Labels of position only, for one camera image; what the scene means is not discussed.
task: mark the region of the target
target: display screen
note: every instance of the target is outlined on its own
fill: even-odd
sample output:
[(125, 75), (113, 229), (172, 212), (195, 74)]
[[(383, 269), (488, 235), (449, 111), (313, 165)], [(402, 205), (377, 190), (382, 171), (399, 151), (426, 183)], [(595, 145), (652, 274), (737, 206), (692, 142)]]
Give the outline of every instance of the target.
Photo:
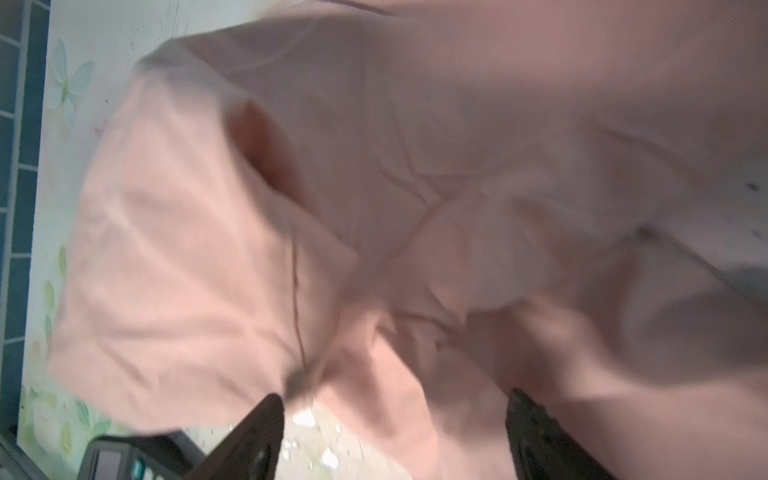
[(120, 452), (100, 450), (96, 457), (96, 472), (93, 480), (118, 480)]

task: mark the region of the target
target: blue tile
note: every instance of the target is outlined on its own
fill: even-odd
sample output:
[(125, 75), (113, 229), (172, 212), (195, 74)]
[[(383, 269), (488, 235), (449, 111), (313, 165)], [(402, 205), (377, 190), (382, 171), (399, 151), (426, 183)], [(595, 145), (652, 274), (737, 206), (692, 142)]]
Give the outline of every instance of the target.
[(27, 72), (24, 86), (22, 141), (18, 161), (37, 165), (40, 155), (40, 125), (43, 118), (45, 51), (48, 47), (48, 11), (32, 4), (29, 18)]
[(0, 0), (0, 35), (19, 40), (22, 37), (22, 0)]
[(5, 219), (8, 218), (6, 214), (0, 214), (0, 265), (2, 265), (2, 259), (5, 255)]
[(0, 117), (0, 207), (8, 204), (8, 176), (13, 153), (13, 120)]
[(5, 338), (24, 336), (27, 326), (29, 258), (11, 258), (8, 272), (8, 311), (5, 313)]
[(18, 170), (16, 180), (16, 205), (13, 209), (13, 235), (11, 252), (32, 252), (32, 224), (35, 222), (35, 196), (38, 190), (38, 174)]
[(0, 41), (0, 110), (15, 111), (18, 47)]
[(18, 424), (18, 401), (22, 393), (22, 361), (24, 342), (9, 343), (2, 350), (0, 373), (0, 428), (8, 430)]

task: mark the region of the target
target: pink fabric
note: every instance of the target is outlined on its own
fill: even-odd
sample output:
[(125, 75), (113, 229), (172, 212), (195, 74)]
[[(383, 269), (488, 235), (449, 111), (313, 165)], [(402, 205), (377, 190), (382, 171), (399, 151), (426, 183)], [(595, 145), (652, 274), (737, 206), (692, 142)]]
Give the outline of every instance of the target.
[(521, 386), (615, 475), (768, 471), (768, 312), (630, 239), (768, 150), (768, 4), (314, 2), (168, 42), (88, 173), (51, 374), (147, 431), (314, 396), (514, 478)]

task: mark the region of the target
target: butterfly decal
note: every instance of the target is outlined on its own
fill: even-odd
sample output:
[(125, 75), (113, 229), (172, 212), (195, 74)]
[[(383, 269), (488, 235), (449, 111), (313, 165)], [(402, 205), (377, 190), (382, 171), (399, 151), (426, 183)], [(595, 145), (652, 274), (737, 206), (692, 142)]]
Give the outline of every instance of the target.
[(90, 60), (80, 65), (72, 74), (67, 73), (67, 51), (64, 42), (59, 39), (53, 49), (51, 59), (51, 71), (53, 82), (48, 91), (47, 106), (50, 109), (64, 105), (64, 120), (67, 126), (74, 128), (74, 122), (78, 117), (77, 99), (88, 89), (95, 63)]

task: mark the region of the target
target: tile wall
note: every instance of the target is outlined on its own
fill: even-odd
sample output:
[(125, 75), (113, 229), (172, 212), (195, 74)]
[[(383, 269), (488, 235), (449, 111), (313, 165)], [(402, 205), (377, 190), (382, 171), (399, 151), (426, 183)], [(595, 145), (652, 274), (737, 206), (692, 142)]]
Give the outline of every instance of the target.
[(0, 0), (0, 433), (15, 433), (50, 0)]

